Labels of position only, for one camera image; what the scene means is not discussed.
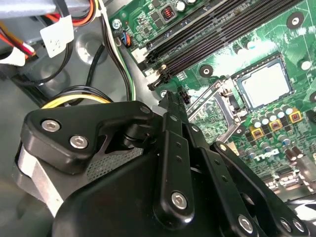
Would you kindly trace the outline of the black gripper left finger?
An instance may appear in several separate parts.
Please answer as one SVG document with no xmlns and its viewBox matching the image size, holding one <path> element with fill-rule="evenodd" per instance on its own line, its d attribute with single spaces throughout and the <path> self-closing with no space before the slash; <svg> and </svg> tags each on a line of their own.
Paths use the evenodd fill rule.
<svg viewBox="0 0 316 237">
<path fill-rule="evenodd" d="M 21 171 L 56 217 L 75 191 L 137 158 L 158 159 L 153 212 L 169 230 L 195 216 L 188 139 L 168 92 L 156 110 L 139 101 L 39 109 L 21 131 Z"/>
</svg>

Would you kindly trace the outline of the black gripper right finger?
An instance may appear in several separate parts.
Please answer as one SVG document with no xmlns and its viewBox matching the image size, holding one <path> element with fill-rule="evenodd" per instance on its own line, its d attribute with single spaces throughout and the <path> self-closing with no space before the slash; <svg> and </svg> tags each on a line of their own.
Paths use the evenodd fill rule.
<svg viewBox="0 0 316 237">
<path fill-rule="evenodd" d="M 309 228 L 223 142 L 209 145 L 176 96 L 190 159 L 210 185 L 224 237 L 307 237 Z"/>
</svg>

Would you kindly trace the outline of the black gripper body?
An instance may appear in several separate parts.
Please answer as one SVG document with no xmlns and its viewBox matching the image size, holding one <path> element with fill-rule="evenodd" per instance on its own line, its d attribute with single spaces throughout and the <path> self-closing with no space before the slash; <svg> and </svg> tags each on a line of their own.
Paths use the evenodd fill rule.
<svg viewBox="0 0 316 237">
<path fill-rule="evenodd" d="M 144 156 L 72 193 L 59 209 L 54 237 L 234 237 L 209 178 L 192 172 L 195 216 L 169 230 L 153 212 L 158 159 Z"/>
</svg>

